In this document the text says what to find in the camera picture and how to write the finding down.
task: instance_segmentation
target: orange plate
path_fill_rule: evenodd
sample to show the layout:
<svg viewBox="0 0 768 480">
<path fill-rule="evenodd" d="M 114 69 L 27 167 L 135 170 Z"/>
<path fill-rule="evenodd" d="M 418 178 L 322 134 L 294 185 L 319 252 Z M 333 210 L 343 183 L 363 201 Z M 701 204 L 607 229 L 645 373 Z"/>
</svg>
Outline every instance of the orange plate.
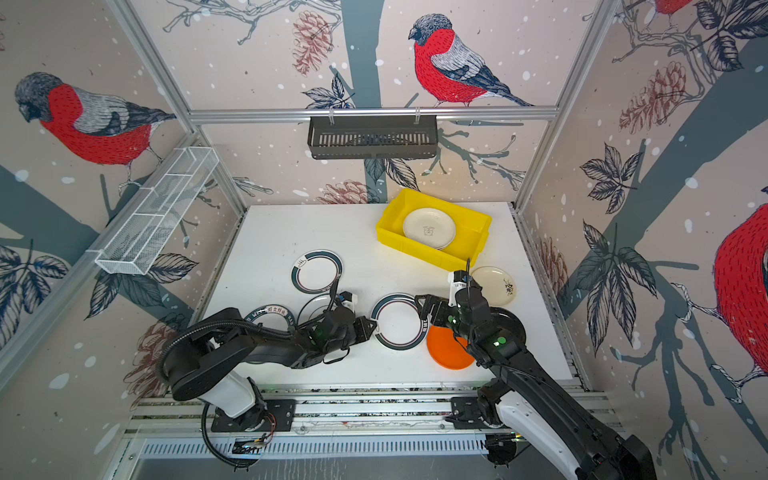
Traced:
<svg viewBox="0 0 768 480">
<path fill-rule="evenodd" d="M 429 327 L 427 350 L 438 365 L 451 370 L 461 370 L 470 366 L 475 359 L 465 352 L 462 346 L 466 347 L 467 341 L 461 337 L 453 339 L 453 330 L 441 326 Z"/>
</svg>

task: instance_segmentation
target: yellow plastic bin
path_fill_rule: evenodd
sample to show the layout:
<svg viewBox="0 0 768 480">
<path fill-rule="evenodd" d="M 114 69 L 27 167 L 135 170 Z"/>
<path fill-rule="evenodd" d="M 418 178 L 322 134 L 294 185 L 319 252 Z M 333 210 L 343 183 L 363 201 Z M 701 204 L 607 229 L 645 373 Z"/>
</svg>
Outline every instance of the yellow plastic bin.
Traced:
<svg viewBox="0 0 768 480">
<path fill-rule="evenodd" d="M 403 221 L 419 208 L 436 208 L 453 219 L 456 237 L 446 248 L 436 250 L 403 235 Z M 376 234 L 379 242 L 386 246 L 452 272 L 465 269 L 468 258 L 472 259 L 470 265 L 475 265 L 478 255 L 485 248 L 490 226 L 489 215 L 404 188 L 384 210 L 376 224 Z"/>
</svg>

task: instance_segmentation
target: wire mesh basket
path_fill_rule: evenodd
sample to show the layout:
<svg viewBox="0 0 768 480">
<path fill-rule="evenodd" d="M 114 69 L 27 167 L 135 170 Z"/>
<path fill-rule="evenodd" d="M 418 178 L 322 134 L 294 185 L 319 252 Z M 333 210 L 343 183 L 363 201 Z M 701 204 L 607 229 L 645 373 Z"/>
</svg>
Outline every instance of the wire mesh basket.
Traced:
<svg viewBox="0 0 768 480">
<path fill-rule="evenodd" d="M 174 151 L 168 172 L 99 253 L 96 264 L 107 273 L 146 275 L 181 218 L 219 163 L 213 148 Z"/>
<path fill-rule="evenodd" d="M 432 158 L 437 117 L 422 115 L 312 117 L 307 144 L 312 158 Z"/>
</svg>

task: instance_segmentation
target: bird wing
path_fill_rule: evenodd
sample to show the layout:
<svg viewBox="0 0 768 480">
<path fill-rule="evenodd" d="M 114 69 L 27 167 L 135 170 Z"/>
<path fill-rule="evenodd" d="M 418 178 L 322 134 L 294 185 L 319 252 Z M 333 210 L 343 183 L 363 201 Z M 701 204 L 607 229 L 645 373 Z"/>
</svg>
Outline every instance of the bird wing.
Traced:
<svg viewBox="0 0 768 480">
<path fill-rule="evenodd" d="M 463 84 L 471 85 L 472 78 L 483 68 L 488 70 L 485 60 L 464 45 L 458 35 L 453 36 L 451 48 L 446 53 L 433 55 L 430 60 L 443 75 Z"/>
<path fill-rule="evenodd" d="M 113 137 L 176 117 L 158 108 L 142 107 L 114 95 L 92 94 L 75 87 L 73 89 L 83 105 L 83 113 L 75 121 L 74 127 L 84 134 Z"/>
<path fill-rule="evenodd" d="M 74 128 L 84 134 L 110 137 L 125 131 L 130 116 L 127 102 L 114 95 L 92 94 L 72 87 L 83 106 Z"/>
</svg>

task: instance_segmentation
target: bird head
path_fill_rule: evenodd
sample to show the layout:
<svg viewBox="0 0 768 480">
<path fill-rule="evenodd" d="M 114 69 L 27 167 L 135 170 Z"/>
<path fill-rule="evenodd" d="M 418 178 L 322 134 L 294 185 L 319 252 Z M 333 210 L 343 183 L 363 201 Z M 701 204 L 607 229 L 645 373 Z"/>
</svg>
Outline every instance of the bird head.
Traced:
<svg viewBox="0 0 768 480">
<path fill-rule="evenodd" d="M 408 35 L 408 39 L 415 40 L 419 47 L 423 47 L 427 40 L 429 40 L 429 37 L 436 31 L 442 29 L 450 30 L 452 28 L 453 25 L 451 25 L 448 17 L 440 13 L 430 13 L 416 20 L 413 28 L 411 28 L 411 33 Z"/>
<path fill-rule="evenodd" d="M 36 118 L 41 121 L 52 121 L 51 109 L 48 106 L 48 94 L 64 82 L 43 71 L 36 71 L 24 77 L 16 85 L 16 103 L 24 119 L 29 122 Z"/>
</svg>

